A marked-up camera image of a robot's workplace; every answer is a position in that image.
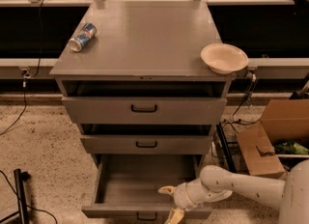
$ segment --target drawer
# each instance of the drawer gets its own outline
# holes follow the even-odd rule
[[[84,135],[89,154],[207,154],[212,136]]]
[[[218,124],[225,98],[63,98],[76,124]]]
[[[195,179],[193,155],[102,155],[92,203],[82,208],[90,218],[131,216],[136,220],[166,220],[173,199],[157,191]],[[200,207],[186,218],[207,219],[211,208]]]

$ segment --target can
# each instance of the can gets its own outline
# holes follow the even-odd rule
[[[69,47],[72,51],[81,51],[86,44],[94,37],[97,28],[92,23],[86,23],[79,33],[69,40]]]

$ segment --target bowl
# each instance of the bowl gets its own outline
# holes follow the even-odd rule
[[[203,48],[201,57],[212,71],[229,74],[248,65],[247,55],[239,48],[227,43],[212,43]]]

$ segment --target drawer cabinet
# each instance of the drawer cabinet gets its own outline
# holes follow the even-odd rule
[[[207,5],[192,1],[94,1],[77,27],[97,26],[79,53],[67,46],[51,74],[98,167],[88,217],[162,221],[173,199],[157,191],[199,176],[233,74],[202,61],[221,42]],[[207,218],[200,206],[186,218]]]

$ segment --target floor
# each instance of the floor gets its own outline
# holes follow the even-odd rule
[[[86,154],[77,127],[71,123],[57,95],[26,95],[27,108],[9,132],[0,136],[0,170],[14,183],[13,171],[20,168],[31,175],[25,184],[32,207],[51,212],[59,224],[131,224],[150,223],[135,218],[88,219],[81,207],[89,205],[97,174],[97,167]],[[0,95],[0,131],[12,124],[23,109],[22,95]],[[225,109],[223,119],[231,119],[235,105]],[[265,105],[243,106],[236,118],[247,121],[259,119]],[[228,137],[233,133],[226,130]],[[234,157],[241,171],[245,167],[241,154]],[[209,156],[208,164],[218,159]],[[15,197],[4,178],[0,176],[0,210],[15,203]],[[212,208],[206,220],[186,220],[190,224],[274,224],[278,211],[234,193],[222,202],[208,204]],[[31,223],[53,224],[54,219],[44,212],[31,210]]]

